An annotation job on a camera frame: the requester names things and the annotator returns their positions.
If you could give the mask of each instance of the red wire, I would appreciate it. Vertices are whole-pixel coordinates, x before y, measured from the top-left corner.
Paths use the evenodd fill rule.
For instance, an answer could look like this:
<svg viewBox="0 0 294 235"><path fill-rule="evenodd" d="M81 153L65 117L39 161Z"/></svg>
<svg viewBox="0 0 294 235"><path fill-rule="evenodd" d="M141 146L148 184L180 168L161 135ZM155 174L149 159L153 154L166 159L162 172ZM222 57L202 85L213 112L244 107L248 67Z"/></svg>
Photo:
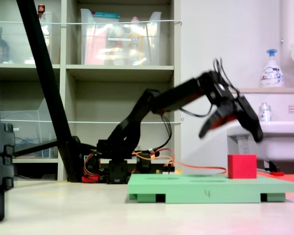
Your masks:
<svg viewBox="0 0 294 235"><path fill-rule="evenodd" d="M171 153L173 154L173 161L175 161L175 153L174 153L174 151L171 149L171 148L160 148L160 149L158 149L158 150L156 150L156 151L154 151L152 154L151 154L151 156L152 155L155 155L156 153L158 153L158 152L160 152L160 151L163 151L163 150L169 150L169 151L171 151Z"/></svg>

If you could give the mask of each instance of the white sink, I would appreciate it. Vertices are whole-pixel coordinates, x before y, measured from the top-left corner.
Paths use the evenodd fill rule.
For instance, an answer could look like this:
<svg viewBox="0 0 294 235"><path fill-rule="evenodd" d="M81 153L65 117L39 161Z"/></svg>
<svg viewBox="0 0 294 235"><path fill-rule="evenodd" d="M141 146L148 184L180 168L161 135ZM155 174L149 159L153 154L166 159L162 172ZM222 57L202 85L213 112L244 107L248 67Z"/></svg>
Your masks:
<svg viewBox="0 0 294 235"><path fill-rule="evenodd" d="M248 137L248 147L251 154L257 154L258 159L266 161L294 161L294 121L261 122L264 140L256 144L252 135L239 123L227 129L229 154L238 154L237 139Z"/></svg>

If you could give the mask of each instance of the black stand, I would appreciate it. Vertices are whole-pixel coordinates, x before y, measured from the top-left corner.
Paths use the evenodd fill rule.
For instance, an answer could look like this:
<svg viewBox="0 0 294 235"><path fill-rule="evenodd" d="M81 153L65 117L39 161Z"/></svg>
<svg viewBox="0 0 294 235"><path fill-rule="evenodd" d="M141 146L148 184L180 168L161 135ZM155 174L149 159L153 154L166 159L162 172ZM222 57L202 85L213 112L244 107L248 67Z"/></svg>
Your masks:
<svg viewBox="0 0 294 235"><path fill-rule="evenodd" d="M0 220L4 218L4 192L13 187L12 156L20 156L57 146L70 182L81 182L83 154L92 146L81 144L72 137L54 77L45 39L37 17L33 0L17 0L28 41L35 59L39 80L46 98L50 117L57 137L55 141L38 144L14 153L14 133L11 124L0 123Z"/></svg>

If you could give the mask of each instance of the pipe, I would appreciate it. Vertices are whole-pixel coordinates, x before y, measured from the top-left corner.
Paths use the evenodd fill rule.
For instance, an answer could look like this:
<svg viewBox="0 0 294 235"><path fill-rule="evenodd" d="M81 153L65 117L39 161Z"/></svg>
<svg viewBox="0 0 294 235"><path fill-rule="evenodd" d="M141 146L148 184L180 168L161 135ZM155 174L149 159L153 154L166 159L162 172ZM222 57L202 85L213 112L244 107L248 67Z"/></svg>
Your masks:
<svg viewBox="0 0 294 235"><path fill-rule="evenodd" d="M286 87L294 87L294 0L281 0L281 68Z"/></svg>

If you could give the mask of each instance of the red cube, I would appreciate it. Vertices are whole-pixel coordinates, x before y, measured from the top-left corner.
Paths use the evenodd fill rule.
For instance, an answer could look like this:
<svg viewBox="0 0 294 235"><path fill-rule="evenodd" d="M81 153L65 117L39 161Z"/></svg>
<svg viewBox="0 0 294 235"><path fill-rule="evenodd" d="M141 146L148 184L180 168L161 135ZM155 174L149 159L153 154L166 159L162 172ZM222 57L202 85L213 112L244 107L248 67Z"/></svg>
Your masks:
<svg viewBox="0 0 294 235"><path fill-rule="evenodd" d="M229 179L256 179L257 156L252 154L234 154L227 156Z"/></svg>

